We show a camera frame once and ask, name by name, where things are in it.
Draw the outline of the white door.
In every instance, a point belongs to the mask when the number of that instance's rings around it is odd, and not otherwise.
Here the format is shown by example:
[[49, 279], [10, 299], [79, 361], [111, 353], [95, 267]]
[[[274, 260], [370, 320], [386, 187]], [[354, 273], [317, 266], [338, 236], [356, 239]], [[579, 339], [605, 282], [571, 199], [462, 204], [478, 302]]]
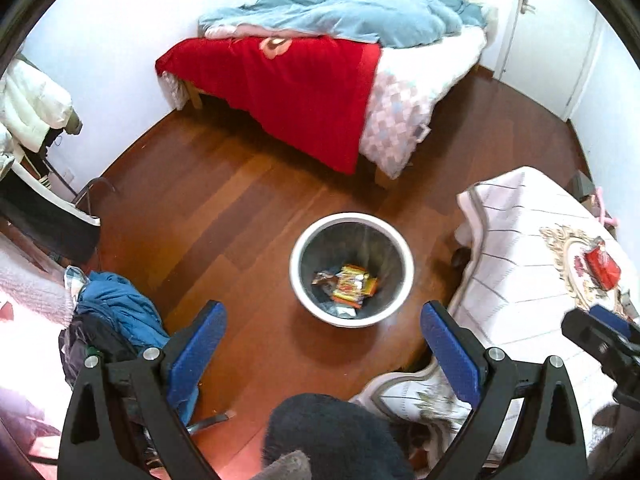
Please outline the white door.
[[589, 0], [515, 0], [494, 76], [566, 122], [591, 75], [603, 27]]

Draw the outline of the red snack packet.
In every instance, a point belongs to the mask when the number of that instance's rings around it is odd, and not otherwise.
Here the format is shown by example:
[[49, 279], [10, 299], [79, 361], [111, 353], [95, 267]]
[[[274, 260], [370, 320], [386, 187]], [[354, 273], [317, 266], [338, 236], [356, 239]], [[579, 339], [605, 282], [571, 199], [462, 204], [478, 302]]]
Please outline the red snack packet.
[[606, 290], [614, 289], [620, 281], [620, 266], [602, 246], [596, 246], [585, 253], [584, 259], [591, 275], [599, 286]]

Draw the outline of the pink checkered bed sheet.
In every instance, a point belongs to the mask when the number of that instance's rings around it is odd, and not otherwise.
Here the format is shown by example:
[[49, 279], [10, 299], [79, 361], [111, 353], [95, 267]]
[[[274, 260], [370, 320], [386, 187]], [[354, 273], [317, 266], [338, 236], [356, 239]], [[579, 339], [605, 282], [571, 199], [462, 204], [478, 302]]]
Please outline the pink checkered bed sheet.
[[[435, 105], [477, 63], [486, 46], [483, 29], [465, 26], [458, 36], [407, 49], [382, 48], [360, 138], [365, 157], [397, 179], [430, 132]], [[189, 99], [184, 81], [157, 75], [175, 108]]]

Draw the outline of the yellow snack wrapper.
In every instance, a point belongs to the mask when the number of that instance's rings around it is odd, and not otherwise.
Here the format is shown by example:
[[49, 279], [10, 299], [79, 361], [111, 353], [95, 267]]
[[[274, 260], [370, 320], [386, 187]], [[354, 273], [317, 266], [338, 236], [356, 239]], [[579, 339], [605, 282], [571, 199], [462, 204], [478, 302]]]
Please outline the yellow snack wrapper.
[[373, 297], [378, 289], [378, 279], [360, 266], [346, 264], [335, 277], [331, 298], [355, 309], [360, 309], [363, 301]]

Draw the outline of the blue clothes pile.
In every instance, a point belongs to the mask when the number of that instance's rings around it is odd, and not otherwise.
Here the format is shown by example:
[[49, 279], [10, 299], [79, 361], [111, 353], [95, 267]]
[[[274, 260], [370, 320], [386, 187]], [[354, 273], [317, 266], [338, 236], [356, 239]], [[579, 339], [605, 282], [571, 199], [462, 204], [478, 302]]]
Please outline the blue clothes pile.
[[65, 380], [76, 382], [92, 352], [105, 362], [130, 361], [169, 341], [162, 319], [149, 298], [122, 276], [92, 272], [81, 289], [72, 322], [58, 336]]

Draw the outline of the white jacket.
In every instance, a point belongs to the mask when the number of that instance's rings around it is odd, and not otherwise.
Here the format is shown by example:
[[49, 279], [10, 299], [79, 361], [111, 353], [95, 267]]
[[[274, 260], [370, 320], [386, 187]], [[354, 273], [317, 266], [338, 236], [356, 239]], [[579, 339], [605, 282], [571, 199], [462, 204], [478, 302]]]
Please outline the white jacket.
[[40, 153], [51, 133], [81, 133], [70, 92], [18, 56], [1, 76], [1, 175], [27, 151]]

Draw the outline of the black fuzzy trouser leg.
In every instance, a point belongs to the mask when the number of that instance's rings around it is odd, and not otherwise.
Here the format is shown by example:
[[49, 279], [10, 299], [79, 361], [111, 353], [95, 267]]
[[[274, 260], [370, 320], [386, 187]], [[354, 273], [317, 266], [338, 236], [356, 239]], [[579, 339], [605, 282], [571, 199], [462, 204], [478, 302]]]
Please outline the black fuzzy trouser leg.
[[414, 477], [389, 422], [327, 394], [296, 394], [271, 412], [262, 464], [293, 452], [305, 454], [314, 479]]

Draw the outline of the teal duvet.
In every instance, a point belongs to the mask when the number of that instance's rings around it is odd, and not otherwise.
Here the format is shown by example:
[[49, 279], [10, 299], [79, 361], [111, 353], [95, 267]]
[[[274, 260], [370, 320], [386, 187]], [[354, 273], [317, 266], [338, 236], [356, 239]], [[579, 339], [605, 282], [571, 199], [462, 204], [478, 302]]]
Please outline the teal duvet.
[[482, 7], [468, 0], [256, 0], [201, 15], [198, 36], [320, 37], [407, 49], [487, 27]]

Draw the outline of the white patterned tablecloth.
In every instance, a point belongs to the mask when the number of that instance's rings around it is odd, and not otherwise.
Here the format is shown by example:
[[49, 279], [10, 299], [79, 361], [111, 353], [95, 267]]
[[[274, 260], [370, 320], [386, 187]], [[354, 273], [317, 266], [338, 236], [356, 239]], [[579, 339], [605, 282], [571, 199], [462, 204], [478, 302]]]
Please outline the white patterned tablecloth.
[[[590, 476], [632, 477], [639, 467], [639, 413], [613, 398], [600, 364], [562, 334], [566, 312], [600, 304], [623, 312], [639, 303], [639, 273], [622, 246], [577, 200], [541, 171], [522, 167], [459, 194], [465, 222], [457, 230], [472, 249], [448, 311], [486, 347], [514, 361], [559, 356], [579, 408]], [[620, 266], [603, 290], [584, 255], [602, 246]]]

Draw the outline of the red blanket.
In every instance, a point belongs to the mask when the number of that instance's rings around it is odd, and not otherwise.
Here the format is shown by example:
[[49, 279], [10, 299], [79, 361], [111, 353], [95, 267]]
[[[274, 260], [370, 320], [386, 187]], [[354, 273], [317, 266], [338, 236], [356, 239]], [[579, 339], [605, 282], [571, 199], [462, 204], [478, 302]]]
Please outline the red blanket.
[[380, 56], [378, 44], [329, 36], [192, 38], [155, 70], [244, 110], [270, 136], [350, 176]]

